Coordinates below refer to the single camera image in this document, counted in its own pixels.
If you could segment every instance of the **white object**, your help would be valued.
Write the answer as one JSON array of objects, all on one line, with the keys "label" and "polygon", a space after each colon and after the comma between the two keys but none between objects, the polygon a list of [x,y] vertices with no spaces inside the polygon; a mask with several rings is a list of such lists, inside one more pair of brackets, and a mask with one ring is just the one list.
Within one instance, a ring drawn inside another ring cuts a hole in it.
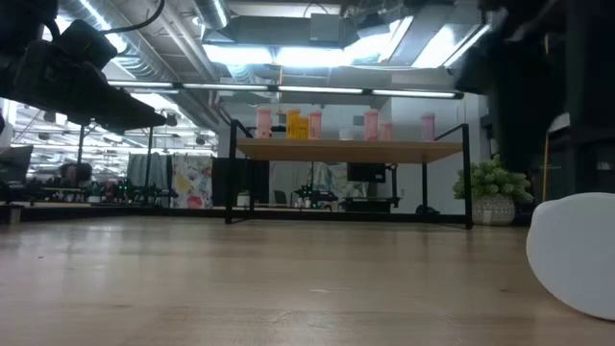
[{"label": "white object", "polygon": [[584,193],[538,206],[529,265],[555,298],[615,320],[615,195]]},{"label": "white object", "polygon": [[340,129],[339,139],[341,140],[353,140],[353,129]]},{"label": "white object", "polygon": [[250,206],[250,195],[239,193],[239,195],[237,196],[237,206],[238,207]]}]

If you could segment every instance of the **floral banner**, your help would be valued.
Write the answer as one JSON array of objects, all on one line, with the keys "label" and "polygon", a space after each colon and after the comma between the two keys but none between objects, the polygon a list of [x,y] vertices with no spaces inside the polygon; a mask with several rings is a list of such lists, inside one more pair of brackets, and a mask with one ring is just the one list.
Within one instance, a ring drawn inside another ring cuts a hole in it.
[{"label": "floral banner", "polygon": [[173,208],[211,209],[211,166],[208,157],[173,157]]}]

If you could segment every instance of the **black monitor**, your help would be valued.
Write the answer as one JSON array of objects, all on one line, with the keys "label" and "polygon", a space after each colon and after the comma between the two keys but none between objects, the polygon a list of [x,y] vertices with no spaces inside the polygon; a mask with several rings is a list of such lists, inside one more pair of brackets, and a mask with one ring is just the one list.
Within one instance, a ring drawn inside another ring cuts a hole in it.
[{"label": "black monitor", "polygon": [[33,149],[32,145],[0,149],[0,182],[25,182]]},{"label": "black monitor", "polygon": [[386,165],[384,163],[348,163],[349,182],[386,183]]}]

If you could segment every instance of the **fluorescent light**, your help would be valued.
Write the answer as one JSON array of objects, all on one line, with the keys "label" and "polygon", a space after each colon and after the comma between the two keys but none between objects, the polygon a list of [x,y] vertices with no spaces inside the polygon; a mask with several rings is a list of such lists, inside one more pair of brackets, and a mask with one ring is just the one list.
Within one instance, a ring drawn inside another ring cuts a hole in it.
[{"label": "fluorescent light", "polygon": [[[28,144],[34,145],[35,149],[58,149],[63,151],[71,151],[75,152],[79,150],[78,145],[53,145],[53,144]],[[114,147],[114,146],[95,146],[95,145],[84,145],[84,151],[93,151],[93,150],[109,150],[116,151],[122,153],[129,154],[147,154],[147,148],[133,148],[133,147]],[[163,153],[164,148],[152,148],[152,153]],[[186,149],[166,149],[169,153],[178,153],[178,154],[190,154],[190,153],[198,153],[198,154],[212,154],[213,151],[208,149],[208,147],[204,147],[203,149],[196,148],[186,148]]]},{"label": "fluorescent light", "polygon": [[425,98],[450,98],[457,96],[454,92],[420,91],[420,90],[374,90],[375,96],[402,96],[402,97],[425,97]]},{"label": "fluorescent light", "polygon": [[349,87],[318,87],[318,86],[278,86],[279,91],[290,92],[323,92],[340,94],[360,94],[363,89]]},{"label": "fluorescent light", "polygon": [[156,110],[172,110],[175,112],[180,111],[180,109],[178,108],[176,104],[169,102],[169,100],[167,100],[166,98],[156,93],[149,93],[149,94],[139,94],[139,93],[132,94],[131,93],[131,96],[141,101],[142,103],[153,107]]},{"label": "fluorescent light", "polygon": [[[149,134],[144,134],[144,133],[124,133],[124,136],[149,136]],[[177,134],[157,134],[157,133],[154,133],[154,137],[158,137],[158,138],[179,138],[180,135],[177,135]]]},{"label": "fluorescent light", "polygon": [[115,143],[121,143],[122,142],[122,136],[118,136],[118,135],[112,134],[112,133],[104,134],[103,135],[103,139],[110,140],[110,141],[115,142]]},{"label": "fluorescent light", "polygon": [[109,85],[112,87],[151,87],[151,88],[173,87],[173,83],[167,83],[167,82],[109,81]]},{"label": "fluorescent light", "polygon": [[355,43],[344,48],[344,56],[349,60],[349,62],[371,57],[374,57],[375,60],[380,54],[380,51],[386,48],[386,44],[390,38],[390,33],[376,34],[369,37],[360,38]]},{"label": "fluorescent light", "polygon": [[444,62],[444,67],[450,67],[453,63],[455,63],[459,58],[461,58],[465,52],[470,49],[483,35],[491,30],[490,25],[483,26],[475,35],[470,37],[463,45],[457,49],[457,51]]},{"label": "fluorescent light", "polygon": [[203,48],[212,62],[224,64],[273,62],[271,52],[265,47],[226,47],[204,44]]},{"label": "fluorescent light", "polygon": [[148,88],[139,88],[139,89],[134,89],[133,92],[131,93],[144,93],[144,94],[148,94],[148,93],[156,93],[156,94],[167,94],[167,95],[177,95],[180,93],[179,90],[174,89],[174,90],[156,90],[156,89],[148,89]]},{"label": "fluorescent light", "polygon": [[413,16],[407,16],[406,18],[402,19],[401,22],[399,20],[396,20],[391,23],[390,29],[393,34],[391,35],[388,45],[386,45],[386,47],[381,50],[381,55],[378,58],[378,62],[384,62],[391,59],[391,56],[395,53],[397,47],[400,45],[402,39],[406,35],[407,30],[410,28],[412,20],[414,20]]},{"label": "fluorescent light", "polygon": [[276,63],[290,67],[338,67],[349,65],[351,61],[341,49],[284,47]]},{"label": "fluorescent light", "polygon": [[232,91],[267,91],[267,86],[254,85],[228,85],[228,84],[206,84],[206,83],[186,83],[185,88],[198,88],[209,90],[232,90]]},{"label": "fluorescent light", "polygon": [[455,48],[455,32],[445,25],[423,49],[423,52],[412,64],[412,67],[440,67],[455,52]]}]

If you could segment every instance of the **wooden table surface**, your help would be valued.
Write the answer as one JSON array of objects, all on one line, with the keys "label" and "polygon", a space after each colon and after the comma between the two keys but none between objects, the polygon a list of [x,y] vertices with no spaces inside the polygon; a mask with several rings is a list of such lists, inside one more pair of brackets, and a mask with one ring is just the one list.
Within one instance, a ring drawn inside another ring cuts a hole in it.
[{"label": "wooden table surface", "polygon": [[0,345],[613,345],[526,231],[126,217],[0,228]]},{"label": "wooden table surface", "polygon": [[462,152],[461,143],[278,138],[241,138],[237,148],[254,160],[357,163],[429,163]]}]

